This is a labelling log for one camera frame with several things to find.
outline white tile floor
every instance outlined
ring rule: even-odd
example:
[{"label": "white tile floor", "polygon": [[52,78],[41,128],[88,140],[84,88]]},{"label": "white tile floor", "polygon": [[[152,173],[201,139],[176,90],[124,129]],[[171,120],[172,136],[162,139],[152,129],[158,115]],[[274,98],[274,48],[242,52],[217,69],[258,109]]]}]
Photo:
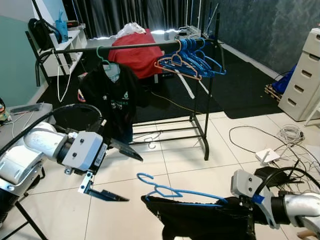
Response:
[{"label": "white tile floor", "polygon": [[[205,116],[200,115],[199,119],[201,125],[204,125]],[[188,122],[165,125],[160,122],[156,121],[149,127],[135,127],[134,132],[190,126]],[[104,202],[80,194],[77,189],[82,177],[66,176],[62,166],[47,161],[46,178],[22,201],[22,205],[51,240],[161,240],[162,223],[147,210],[140,199],[141,195],[147,194],[152,188],[139,181],[136,173],[154,175],[157,183],[174,188],[228,197],[231,196],[231,176],[236,170],[244,169],[253,173],[260,167],[253,154],[232,145],[229,140],[230,128],[252,125],[275,135],[283,125],[296,124],[305,133],[304,144],[319,146],[320,130],[315,125],[319,123],[319,120],[314,120],[310,123],[312,126],[304,127],[303,123],[294,122],[285,113],[241,119],[230,119],[223,112],[211,113],[207,134],[209,161],[204,161],[202,145],[194,138],[156,143],[151,148],[136,145],[133,148],[144,158],[143,163],[120,155],[114,149],[107,153],[95,177],[94,188],[127,197],[129,202]],[[182,131],[168,132],[162,133],[159,138],[181,137],[185,134]],[[232,139],[253,151],[280,145],[277,140],[252,129],[236,129]],[[296,150],[301,158],[308,160],[308,155],[300,149]],[[285,157],[287,161],[283,160],[281,165],[291,165],[292,156],[287,153]],[[186,195],[183,200],[210,201],[194,195]],[[13,209],[0,229],[0,238],[23,222],[23,217]],[[297,240],[296,232],[300,230],[292,226],[274,230],[256,224],[257,240]],[[38,236],[27,226],[11,239],[35,240]]]}]

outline black curtain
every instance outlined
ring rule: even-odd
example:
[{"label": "black curtain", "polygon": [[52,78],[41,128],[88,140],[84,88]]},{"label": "black curtain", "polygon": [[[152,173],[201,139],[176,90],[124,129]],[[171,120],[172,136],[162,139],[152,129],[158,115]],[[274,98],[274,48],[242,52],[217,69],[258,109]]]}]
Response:
[{"label": "black curtain", "polygon": [[177,29],[186,22],[187,0],[73,0],[89,38],[117,34],[136,22],[151,30]]}]

